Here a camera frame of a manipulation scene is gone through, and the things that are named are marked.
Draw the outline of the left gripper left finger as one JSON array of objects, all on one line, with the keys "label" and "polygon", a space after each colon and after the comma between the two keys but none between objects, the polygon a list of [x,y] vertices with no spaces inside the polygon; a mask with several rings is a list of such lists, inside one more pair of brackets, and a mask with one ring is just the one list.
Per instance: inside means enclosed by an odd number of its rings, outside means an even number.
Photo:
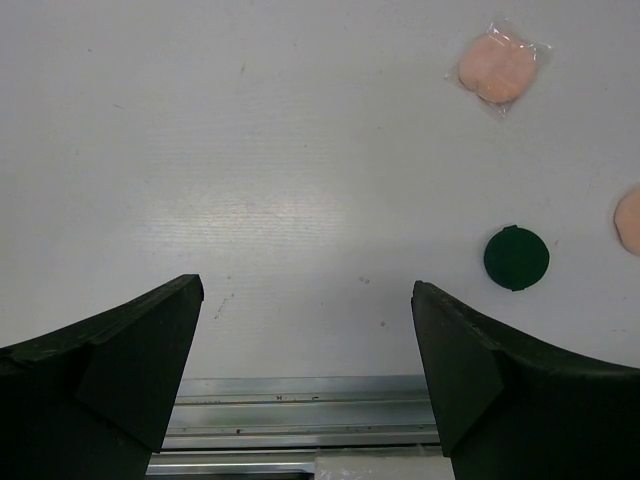
[{"label": "left gripper left finger", "polygon": [[204,288],[181,275],[1,350],[4,479],[142,479],[162,448]]}]

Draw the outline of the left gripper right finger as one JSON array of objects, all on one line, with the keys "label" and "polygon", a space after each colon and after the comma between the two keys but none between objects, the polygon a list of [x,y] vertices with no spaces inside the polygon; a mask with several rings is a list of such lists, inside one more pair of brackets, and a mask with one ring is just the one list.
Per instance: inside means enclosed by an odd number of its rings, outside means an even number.
[{"label": "left gripper right finger", "polygon": [[639,372],[580,355],[416,282],[413,321],[458,479],[635,479]]}]

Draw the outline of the bare peach makeup puff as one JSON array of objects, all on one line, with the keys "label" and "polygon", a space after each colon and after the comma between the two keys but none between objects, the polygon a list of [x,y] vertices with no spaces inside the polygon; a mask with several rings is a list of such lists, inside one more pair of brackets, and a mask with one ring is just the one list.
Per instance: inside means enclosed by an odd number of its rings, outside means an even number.
[{"label": "bare peach makeup puff", "polygon": [[640,253],[640,191],[635,186],[629,190],[616,205],[614,226],[621,245],[629,253]]}]

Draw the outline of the wrapped peach makeup puff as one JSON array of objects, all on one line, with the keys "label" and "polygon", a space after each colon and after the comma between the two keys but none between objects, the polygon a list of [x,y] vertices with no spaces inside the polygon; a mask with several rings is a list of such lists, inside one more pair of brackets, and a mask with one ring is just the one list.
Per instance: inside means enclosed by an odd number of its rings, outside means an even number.
[{"label": "wrapped peach makeup puff", "polygon": [[465,44],[444,79],[502,120],[531,89],[553,52],[552,46],[532,40],[509,18],[497,16]]}]

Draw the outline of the dark green round compact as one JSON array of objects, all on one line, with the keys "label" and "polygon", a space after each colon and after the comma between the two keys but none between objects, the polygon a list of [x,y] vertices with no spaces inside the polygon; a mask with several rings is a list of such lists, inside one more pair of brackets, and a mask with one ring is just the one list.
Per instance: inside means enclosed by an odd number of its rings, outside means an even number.
[{"label": "dark green round compact", "polygon": [[494,234],[483,254],[489,278],[512,292],[525,290],[546,274],[550,252],[534,232],[511,225]]}]

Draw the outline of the aluminium frame rail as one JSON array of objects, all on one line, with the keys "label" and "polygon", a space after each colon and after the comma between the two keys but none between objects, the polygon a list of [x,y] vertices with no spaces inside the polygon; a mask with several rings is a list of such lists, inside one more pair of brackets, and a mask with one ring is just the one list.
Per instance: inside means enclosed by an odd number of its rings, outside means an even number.
[{"label": "aluminium frame rail", "polygon": [[183,381],[149,479],[451,479],[421,376]]}]

